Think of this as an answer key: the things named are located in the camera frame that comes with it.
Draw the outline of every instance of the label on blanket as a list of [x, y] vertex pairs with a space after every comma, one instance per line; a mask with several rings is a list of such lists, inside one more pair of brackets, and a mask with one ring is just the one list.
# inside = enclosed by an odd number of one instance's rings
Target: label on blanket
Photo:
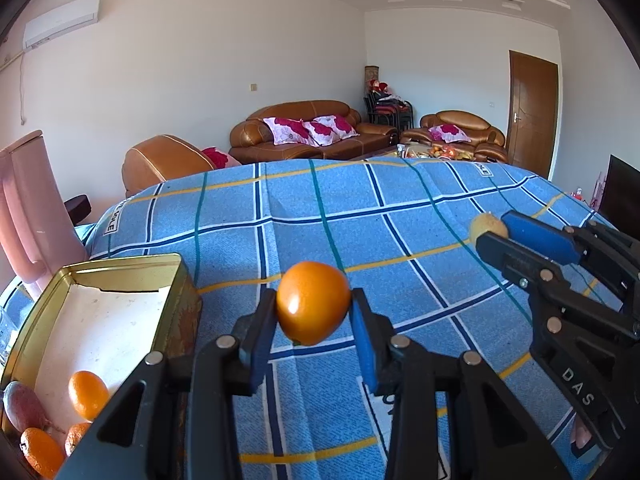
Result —
[[[356, 377], [362, 401], [371, 421], [371, 429], [378, 438], [382, 459], [386, 462], [391, 442], [391, 420], [393, 418], [394, 396], [374, 397], [369, 393], [362, 377]], [[444, 453], [442, 442], [438, 439], [438, 480], [449, 480], [451, 471], [449, 460]]]
[[120, 213], [122, 212], [122, 208], [124, 208], [124, 205], [126, 203], [127, 201], [123, 200], [113, 209], [111, 217], [107, 222], [107, 227], [104, 230], [104, 234], [102, 236], [111, 235], [118, 231], [118, 227], [120, 226]]
[[472, 164], [476, 167], [476, 169], [478, 170], [478, 173], [480, 173], [480, 175], [482, 176], [494, 176], [494, 174], [491, 172], [491, 170], [486, 167], [482, 162], [472, 162]]

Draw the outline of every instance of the wooden door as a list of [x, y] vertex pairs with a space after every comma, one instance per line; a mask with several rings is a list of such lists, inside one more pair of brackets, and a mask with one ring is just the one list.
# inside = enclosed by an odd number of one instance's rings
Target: wooden door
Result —
[[509, 162], [548, 178], [558, 124], [558, 65], [510, 50]]

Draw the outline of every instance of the air conditioner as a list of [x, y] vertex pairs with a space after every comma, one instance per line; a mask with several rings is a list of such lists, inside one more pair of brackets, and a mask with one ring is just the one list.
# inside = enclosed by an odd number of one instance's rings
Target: air conditioner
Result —
[[22, 48], [26, 52], [98, 21], [100, 0], [76, 0], [57, 7], [27, 23]]

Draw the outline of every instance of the television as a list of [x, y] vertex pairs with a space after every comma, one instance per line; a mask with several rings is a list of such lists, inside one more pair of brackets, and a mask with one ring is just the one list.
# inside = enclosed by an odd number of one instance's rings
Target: television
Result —
[[640, 171], [613, 155], [598, 213], [640, 240]]

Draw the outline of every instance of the orange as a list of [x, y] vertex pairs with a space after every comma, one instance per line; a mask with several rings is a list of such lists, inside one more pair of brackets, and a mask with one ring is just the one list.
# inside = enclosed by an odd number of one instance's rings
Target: orange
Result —
[[83, 370], [69, 379], [69, 397], [76, 413], [93, 421], [109, 400], [109, 391], [100, 377]]
[[67, 456], [71, 456], [71, 454], [74, 452], [74, 449], [78, 445], [78, 442], [80, 442], [80, 439], [84, 437], [84, 434], [89, 430], [90, 427], [90, 422], [80, 422], [79, 424], [74, 424], [71, 428], [69, 428], [69, 431], [66, 432], [65, 439], [65, 452]]
[[47, 480], [52, 480], [65, 461], [58, 443], [40, 428], [27, 428], [20, 437], [20, 449], [27, 462]]
[[312, 346], [329, 337], [351, 303], [346, 276], [335, 267], [300, 262], [280, 280], [276, 294], [278, 321], [293, 341]]

